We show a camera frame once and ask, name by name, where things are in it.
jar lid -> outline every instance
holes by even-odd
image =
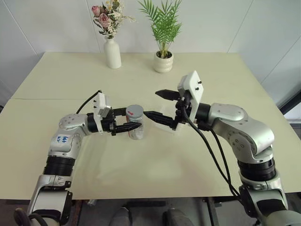
[[[138,119],[143,116],[143,108],[140,105],[130,105],[126,109],[127,117],[130,119]]]

white table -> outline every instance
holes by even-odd
[[[272,128],[276,168],[285,191],[301,190],[301,142],[237,54],[176,54],[167,74],[151,69],[151,54],[124,54],[117,70],[107,68],[103,59],[101,54],[46,53],[7,103],[0,114],[0,198],[30,199],[60,118],[76,112],[96,90],[110,97],[113,108],[139,104],[174,116],[175,102],[154,92],[176,90],[180,78],[192,70],[203,81],[202,102],[239,105]],[[91,111],[87,105],[82,112]],[[71,186],[75,199],[230,195],[203,141],[190,127],[171,133],[147,118],[144,122],[142,140],[131,140],[127,134],[84,138]],[[219,156],[214,139],[206,136]],[[221,142],[238,188],[236,158],[227,142]]]

white pot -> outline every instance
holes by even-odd
[[[121,57],[119,45],[114,39],[105,38],[106,42],[104,44],[104,53],[107,59],[107,66],[109,68],[115,69],[121,67]]]
[[[173,68],[173,62],[174,62],[174,55],[172,54],[170,58],[162,59],[157,56],[157,53],[155,53],[154,58],[154,69],[155,71],[159,73],[166,73],[169,72]]]

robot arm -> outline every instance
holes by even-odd
[[[141,124],[128,122],[117,126],[115,117],[125,115],[125,108],[112,109],[108,98],[98,92],[94,100],[94,113],[69,114],[59,122],[59,129],[51,139],[46,167],[33,192],[27,214],[41,216],[49,226],[64,225],[71,211],[72,169],[84,136],[92,133],[126,132]],[[30,225],[40,225],[37,218]]]
[[[275,169],[272,143],[274,134],[264,123],[252,119],[235,105],[200,103],[202,82],[196,71],[182,78],[178,92],[160,90],[156,94],[176,100],[175,118],[158,112],[144,112],[151,120],[176,129],[186,123],[182,107],[198,129],[212,129],[223,137],[238,160],[242,186],[240,197],[246,213],[258,218],[263,225],[282,226],[301,223],[301,214],[287,210],[287,201],[279,172]]]

potted plant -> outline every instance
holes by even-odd
[[[151,0],[143,0],[143,3],[138,1],[143,7],[140,8],[141,12],[147,14],[151,21],[151,29],[159,47],[154,58],[154,69],[159,73],[166,73],[173,67],[174,55],[168,50],[182,25],[177,21],[181,1],[166,0],[165,3],[162,2],[162,9]]]
[[[135,21],[134,18],[123,15],[123,8],[124,4],[119,0],[108,0],[101,6],[92,7],[93,22],[100,28],[99,33],[105,35],[104,53],[109,68],[121,67],[119,45],[114,41],[114,37],[123,19]]]

